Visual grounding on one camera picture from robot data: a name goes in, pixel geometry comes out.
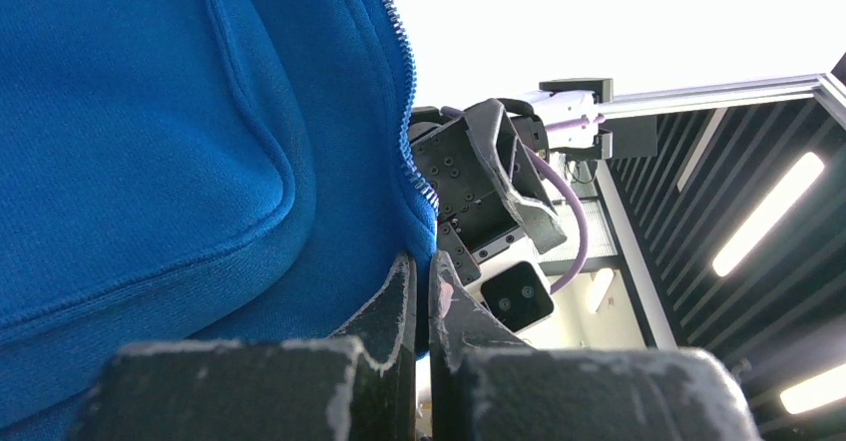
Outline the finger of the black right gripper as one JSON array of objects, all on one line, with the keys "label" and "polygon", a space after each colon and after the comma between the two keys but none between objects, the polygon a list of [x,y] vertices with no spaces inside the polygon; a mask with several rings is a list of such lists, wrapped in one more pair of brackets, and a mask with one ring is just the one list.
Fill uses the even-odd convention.
[{"label": "finger of the black right gripper", "polygon": [[533,151],[527,149],[506,107],[496,99],[464,112],[470,146],[505,212],[546,253],[568,240],[565,224],[547,196]]}]

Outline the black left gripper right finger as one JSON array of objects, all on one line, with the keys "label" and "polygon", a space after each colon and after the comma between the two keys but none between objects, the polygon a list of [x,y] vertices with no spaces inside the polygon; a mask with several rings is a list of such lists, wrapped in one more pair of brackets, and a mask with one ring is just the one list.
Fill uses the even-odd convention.
[{"label": "black left gripper right finger", "polygon": [[462,286],[450,255],[429,269],[437,440],[756,440],[739,385],[710,353],[538,349]]}]

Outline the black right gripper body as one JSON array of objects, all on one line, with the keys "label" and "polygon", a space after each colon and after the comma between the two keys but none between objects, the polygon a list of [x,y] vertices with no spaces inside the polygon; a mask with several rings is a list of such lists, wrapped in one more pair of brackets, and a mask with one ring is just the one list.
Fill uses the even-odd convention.
[{"label": "black right gripper body", "polygon": [[438,248],[460,281],[482,278],[481,265],[523,237],[478,160],[463,121],[418,122],[409,129],[417,168],[439,198]]}]

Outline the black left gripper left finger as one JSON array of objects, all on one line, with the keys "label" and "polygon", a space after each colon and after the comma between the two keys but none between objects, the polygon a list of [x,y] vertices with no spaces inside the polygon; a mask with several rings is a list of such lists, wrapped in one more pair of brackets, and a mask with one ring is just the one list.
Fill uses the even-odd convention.
[{"label": "black left gripper left finger", "polygon": [[416,267],[324,338],[133,343],[106,365],[73,440],[411,440]]}]

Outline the blue zip-up jacket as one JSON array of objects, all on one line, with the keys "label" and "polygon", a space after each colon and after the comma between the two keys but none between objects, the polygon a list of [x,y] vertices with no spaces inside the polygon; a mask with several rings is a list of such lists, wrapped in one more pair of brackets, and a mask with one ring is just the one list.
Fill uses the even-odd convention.
[{"label": "blue zip-up jacket", "polygon": [[1,436],[58,440],[123,345],[317,337],[410,254],[393,0],[1,0]]}]

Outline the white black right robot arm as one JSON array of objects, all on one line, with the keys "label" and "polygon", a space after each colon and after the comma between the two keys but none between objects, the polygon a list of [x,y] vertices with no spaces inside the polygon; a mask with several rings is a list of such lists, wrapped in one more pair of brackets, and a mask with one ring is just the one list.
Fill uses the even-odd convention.
[{"label": "white black right robot arm", "polygon": [[408,139],[414,163],[439,198],[438,247],[464,284],[527,238],[544,254],[577,234],[547,191],[558,164],[652,156],[655,116],[604,116],[609,79],[542,82],[479,107],[418,107]]}]

